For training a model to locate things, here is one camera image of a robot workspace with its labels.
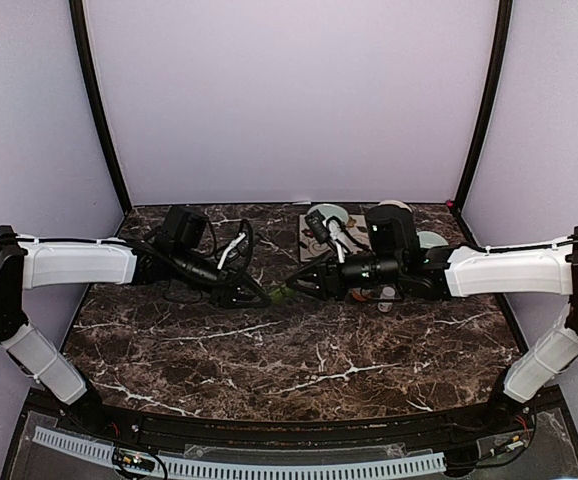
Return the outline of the green pill organizer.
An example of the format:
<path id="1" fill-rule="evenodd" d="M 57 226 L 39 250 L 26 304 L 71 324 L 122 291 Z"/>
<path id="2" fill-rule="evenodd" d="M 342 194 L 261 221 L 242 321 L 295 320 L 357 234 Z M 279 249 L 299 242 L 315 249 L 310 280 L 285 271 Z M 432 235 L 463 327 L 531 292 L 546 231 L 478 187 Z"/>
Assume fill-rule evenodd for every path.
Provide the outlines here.
<path id="1" fill-rule="evenodd" d="M 273 304 L 278 305 L 286 300 L 294 298 L 296 292 L 285 284 L 282 284 L 270 289 L 267 295 Z"/>

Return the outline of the orange grey-capped pill bottle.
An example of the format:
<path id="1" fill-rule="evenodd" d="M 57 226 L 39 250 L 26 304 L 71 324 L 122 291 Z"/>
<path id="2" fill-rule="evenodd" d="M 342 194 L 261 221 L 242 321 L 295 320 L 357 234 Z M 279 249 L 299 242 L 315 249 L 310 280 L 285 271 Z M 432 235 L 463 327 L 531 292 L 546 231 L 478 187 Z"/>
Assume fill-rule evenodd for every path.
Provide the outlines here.
<path id="1" fill-rule="evenodd" d="M 365 297 L 358 289 L 351 290 L 350 297 L 357 302 L 365 303 L 369 301 L 369 298 Z"/>

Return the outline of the small white pill bottle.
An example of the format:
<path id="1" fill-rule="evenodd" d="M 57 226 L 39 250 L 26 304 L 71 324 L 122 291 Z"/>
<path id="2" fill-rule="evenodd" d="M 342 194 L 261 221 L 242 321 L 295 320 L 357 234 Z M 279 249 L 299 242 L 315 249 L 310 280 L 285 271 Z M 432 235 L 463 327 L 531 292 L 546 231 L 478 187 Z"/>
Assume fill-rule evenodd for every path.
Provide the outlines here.
<path id="1" fill-rule="evenodd" d="M 380 293 L 377 308 L 382 313 L 388 313 L 393 309 L 396 300 L 396 290 L 391 286 L 385 286 Z"/>

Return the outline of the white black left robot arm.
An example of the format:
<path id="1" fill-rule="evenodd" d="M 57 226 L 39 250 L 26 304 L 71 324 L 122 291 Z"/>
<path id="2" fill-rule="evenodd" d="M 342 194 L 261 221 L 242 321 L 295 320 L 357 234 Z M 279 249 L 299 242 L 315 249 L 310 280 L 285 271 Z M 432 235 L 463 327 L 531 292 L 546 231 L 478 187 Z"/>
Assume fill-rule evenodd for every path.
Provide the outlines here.
<path id="1" fill-rule="evenodd" d="M 26 290 L 67 284 L 148 285 L 175 280 L 223 309 L 266 308 L 271 300 L 249 274 L 254 232 L 243 219 L 235 237 L 208 254 L 197 248 L 207 216 L 171 207 L 142 239 L 38 238 L 0 226 L 0 347 L 64 406 L 89 436 L 110 427 L 109 412 L 86 377 L 35 326 L 22 307 Z"/>

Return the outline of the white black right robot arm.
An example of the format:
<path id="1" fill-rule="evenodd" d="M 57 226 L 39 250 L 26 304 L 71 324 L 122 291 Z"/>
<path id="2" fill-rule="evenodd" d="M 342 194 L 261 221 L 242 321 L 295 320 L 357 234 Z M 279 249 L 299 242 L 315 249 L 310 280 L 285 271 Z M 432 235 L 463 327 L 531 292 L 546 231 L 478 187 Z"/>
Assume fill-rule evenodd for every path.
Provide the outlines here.
<path id="1" fill-rule="evenodd" d="M 308 229 L 329 249 L 288 277 L 287 286 L 320 300 L 342 300 L 352 289 L 382 285 L 426 300 L 502 293 L 567 297 L 555 324 L 499 376 L 490 403 L 480 410 L 486 432 L 503 432 L 516 420 L 518 406 L 578 357 L 578 226 L 568 237 L 542 243 L 425 248 L 413 212 L 402 202 L 378 204 L 364 218 L 369 243 L 351 255 L 338 239 L 347 232 L 338 217 L 308 213 Z"/>

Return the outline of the plain teal ceramic bowl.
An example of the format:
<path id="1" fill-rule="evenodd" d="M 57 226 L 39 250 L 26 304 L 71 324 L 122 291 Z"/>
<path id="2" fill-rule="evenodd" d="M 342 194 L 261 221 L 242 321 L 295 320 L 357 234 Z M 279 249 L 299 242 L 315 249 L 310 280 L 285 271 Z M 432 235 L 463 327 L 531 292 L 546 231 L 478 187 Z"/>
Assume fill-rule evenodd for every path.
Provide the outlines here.
<path id="1" fill-rule="evenodd" d="M 309 208 L 307 214 L 311 214 L 315 211 L 319 211 L 325 220 L 328 220 L 331 217 L 337 217 L 343 223 L 347 223 L 349 220 L 348 211 L 341 205 L 331 203 L 315 204 Z"/>

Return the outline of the cream floral ceramic mug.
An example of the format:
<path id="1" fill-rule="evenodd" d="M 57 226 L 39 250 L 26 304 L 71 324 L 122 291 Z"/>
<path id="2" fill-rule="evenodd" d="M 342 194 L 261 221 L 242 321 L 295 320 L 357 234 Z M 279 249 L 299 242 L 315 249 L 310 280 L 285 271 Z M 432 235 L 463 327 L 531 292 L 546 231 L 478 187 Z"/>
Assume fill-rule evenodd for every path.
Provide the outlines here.
<path id="1" fill-rule="evenodd" d="M 408 204 L 399 200 L 383 200 L 378 203 L 378 206 L 395 206 L 397 208 L 406 209 L 412 212 L 412 209 Z"/>

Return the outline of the teal ribbed small bowl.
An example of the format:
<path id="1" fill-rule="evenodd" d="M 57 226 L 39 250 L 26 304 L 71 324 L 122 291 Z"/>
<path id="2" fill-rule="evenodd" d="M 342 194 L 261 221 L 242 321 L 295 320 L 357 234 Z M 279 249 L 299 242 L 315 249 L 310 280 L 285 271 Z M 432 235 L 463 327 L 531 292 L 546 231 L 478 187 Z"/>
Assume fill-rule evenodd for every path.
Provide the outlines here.
<path id="1" fill-rule="evenodd" d="M 417 233 L 420 248 L 429 250 L 435 247 L 446 247 L 449 242 L 440 234 L 432 231 L 419 231 Z"/>

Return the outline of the left circuit board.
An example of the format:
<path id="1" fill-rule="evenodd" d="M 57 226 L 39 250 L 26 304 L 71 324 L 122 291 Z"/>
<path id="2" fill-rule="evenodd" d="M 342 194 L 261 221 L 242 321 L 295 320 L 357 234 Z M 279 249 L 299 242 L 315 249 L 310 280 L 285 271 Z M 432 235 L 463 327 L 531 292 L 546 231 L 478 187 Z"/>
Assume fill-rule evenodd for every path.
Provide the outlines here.
<path id="1" fill-rule="evenodd" d="M 113 451 L 112 464 L 127 471 L 142 472 L 152 472 L 157 466 L 157 462 L 150 455 L 125 448 Z"/>

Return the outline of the circuit board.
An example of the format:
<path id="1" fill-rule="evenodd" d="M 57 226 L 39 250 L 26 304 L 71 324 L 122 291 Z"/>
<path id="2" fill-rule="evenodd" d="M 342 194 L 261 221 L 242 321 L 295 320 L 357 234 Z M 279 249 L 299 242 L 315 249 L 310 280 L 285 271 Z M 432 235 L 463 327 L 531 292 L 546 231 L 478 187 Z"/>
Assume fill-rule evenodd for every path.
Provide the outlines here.
<path id="1" fill-rule="evenodd" d="M 515 452 L 516 450 L 521 450 L 526 448 L 530 443 L 530 440 L 525 436 L 514 435 L 508 439 L 505 439 L 501 444 L 494 445 L 490 448 L 489 453 L 491 457 L 496 457 L 499 455 Z"/>
<path id="2" fill-rule="evenodd" d="M 142 472 L 152 472 L 157 466 L 157 462 L 150 455 L 125 448 L 113 451 L 112 464 L 127 471 Z"/>

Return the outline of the right circuit board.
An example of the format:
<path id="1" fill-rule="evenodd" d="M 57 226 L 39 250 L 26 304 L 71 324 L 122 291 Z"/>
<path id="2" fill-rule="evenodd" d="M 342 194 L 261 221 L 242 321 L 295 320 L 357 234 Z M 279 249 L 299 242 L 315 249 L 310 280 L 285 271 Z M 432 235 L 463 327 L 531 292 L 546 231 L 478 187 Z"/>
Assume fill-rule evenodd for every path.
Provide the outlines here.
<path id="1" fill-rule="evenodd" d="M 505 439 L 501 444 L 494 445 L 490 448 L 489 453 L 491 457 L 496 457 L 499 455 L 515 452 L 516 450 L 521 450 L 526 448 L 530 443 L 530 440 L 525 436 L 514 435 L 508 439 Z"/>

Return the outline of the black right corner post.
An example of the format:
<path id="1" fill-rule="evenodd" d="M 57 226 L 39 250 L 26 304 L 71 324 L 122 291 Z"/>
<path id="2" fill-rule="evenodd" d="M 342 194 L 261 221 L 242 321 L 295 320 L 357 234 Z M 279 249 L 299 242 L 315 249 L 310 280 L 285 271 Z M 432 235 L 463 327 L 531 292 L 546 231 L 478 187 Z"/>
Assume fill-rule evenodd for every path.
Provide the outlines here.
<path id="1" fill-rule="evenodd" d="M 464 168 L 455 198 L 453 199 L 453 211 L 457 216 L 462 214 L 466 205 L 493 114 L 510 30 L 512 9 L 512 0 L 500 0 L 498 2 L 496 23 L 483 93 Z"/>

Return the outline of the black corner post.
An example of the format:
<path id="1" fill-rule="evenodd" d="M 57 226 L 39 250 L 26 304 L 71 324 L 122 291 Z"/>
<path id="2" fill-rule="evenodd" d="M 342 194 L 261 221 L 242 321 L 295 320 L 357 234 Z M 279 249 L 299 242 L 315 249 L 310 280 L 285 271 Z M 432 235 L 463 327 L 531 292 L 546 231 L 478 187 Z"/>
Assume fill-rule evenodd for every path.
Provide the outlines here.
<path id="1" fill-rule="evenodd" d="M 126 215 L 132 210 L 133 205 L 121 172 L 120 163 L 113 144 L 105 108 L 103 106 L 96 68 L 94 65 L 93 50 L 87 28 L 85 3 L 81 0 L 70 0 L 68 4 L 81 74 L 96 134 L 117 201 L 121 211 Z"/>
<path id="2" fill-rule="evenodd" d="M 457 216 L 462 214 L 466 205 L 493 114 L 510 30 L 512 9 L 512 0 L 500 0 L 498 2 L 496 23 L 483 93 L 464 168 L 455 198 L 453 199 L 453 211 Z"/>

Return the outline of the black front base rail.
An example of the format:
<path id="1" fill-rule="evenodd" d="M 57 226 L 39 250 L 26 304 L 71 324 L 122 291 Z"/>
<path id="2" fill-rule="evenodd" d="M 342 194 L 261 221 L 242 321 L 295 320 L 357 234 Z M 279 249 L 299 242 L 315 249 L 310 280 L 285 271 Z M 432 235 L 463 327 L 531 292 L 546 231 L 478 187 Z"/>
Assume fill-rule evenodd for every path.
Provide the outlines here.
<path id="1" fill-rule="evenodd" d="M 395 447 L 405 455 L 443 453 L 446 471 L 408 479 L 578 479 L 578 430 L 558 387 L 506 418 L 490 420 L 485 405 L 361 420 L 230 421 L 191 418 L 106 406 L 108 424 L 93 433 L 45 392 L 32 390 L 18 417 L 4 479 L 131 479 L 113 469 L 72 458 L 32 441 L 37 427 L 155 455 L 183 453 L 191 445 L 254 450 L 330 450 Z M 491 457 L 514 435 L 529 445 Z"/>

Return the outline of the black left corner post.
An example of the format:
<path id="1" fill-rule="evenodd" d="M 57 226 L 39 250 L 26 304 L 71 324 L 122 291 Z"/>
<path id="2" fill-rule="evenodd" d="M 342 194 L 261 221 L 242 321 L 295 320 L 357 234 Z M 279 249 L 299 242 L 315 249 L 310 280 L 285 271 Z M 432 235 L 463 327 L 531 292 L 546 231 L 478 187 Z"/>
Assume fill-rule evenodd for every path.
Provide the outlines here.
<path id="1" fill-rule="evenodd" d="M 68 4 L 81 74 L 96 134 L 117 201 L 121 211 L 126 215 L 132 210 L 133 205 L 121 172 L 120 163 L 113 144 L 105 108 L 103 106 L 96 68 L 94 65 L 93 50 L 87 28 L 85 3 L 81 0 L 70 0 Z"/>

